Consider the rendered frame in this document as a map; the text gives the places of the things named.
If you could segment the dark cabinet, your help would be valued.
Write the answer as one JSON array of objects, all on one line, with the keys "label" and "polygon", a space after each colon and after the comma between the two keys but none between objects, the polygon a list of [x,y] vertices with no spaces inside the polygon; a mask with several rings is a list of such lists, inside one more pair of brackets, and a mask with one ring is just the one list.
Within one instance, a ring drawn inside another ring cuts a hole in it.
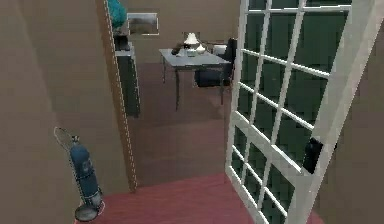
[{"label": "dark cabinet", "polygon": [[134,47],[126,35],[114,35],[115,56],[117,58],[125,113],[138,118],[140,96],[136,70]]}]

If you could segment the framed wall picture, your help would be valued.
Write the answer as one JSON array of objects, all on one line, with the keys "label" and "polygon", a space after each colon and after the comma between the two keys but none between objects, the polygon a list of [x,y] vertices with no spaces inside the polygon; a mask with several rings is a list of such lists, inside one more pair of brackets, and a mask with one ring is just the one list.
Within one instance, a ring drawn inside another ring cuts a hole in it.
[{"label": "framed wall picture", "polygon": [[157,13],[128,13],[128,29],[131,35],[158,35]]}]

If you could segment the white glass-paned room door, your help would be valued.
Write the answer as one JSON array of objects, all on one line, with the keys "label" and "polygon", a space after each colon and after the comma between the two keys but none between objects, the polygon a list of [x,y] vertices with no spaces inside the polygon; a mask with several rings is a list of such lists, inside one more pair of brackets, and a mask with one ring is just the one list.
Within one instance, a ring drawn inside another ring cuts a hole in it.
[{"label": "white glass-paned room door", "polygon": [[384,0],[241,0],[225,172],[254,224],[308,223],[383,20]]}]

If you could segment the grey metal-legged table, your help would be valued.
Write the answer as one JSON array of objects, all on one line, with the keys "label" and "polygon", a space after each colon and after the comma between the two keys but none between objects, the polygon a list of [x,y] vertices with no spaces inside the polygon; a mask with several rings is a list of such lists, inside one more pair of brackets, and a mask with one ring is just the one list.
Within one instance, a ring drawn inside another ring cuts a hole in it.
[{"label": "grey metal-legged table", "polygon": [[162,81],[165,81],[166,76],[166,64],[169,64],[175,72],[175,110],[179,108],[180,101],[180,76],[179,72],[182,70],[198,70],[204,67],[208,68],[220,68],[221,72],[219,73],[220,81],[220,102],[224,101],[224,68],[229,61],[222,59],[221,57],[214,55],[209,52],[204,52],[201,55],[196,55],[189,57],[185,49],[179,51],[180,56],[173,55],[172,49],[160,49],[159,50],[162,57],[163,64],[163,77]]}]

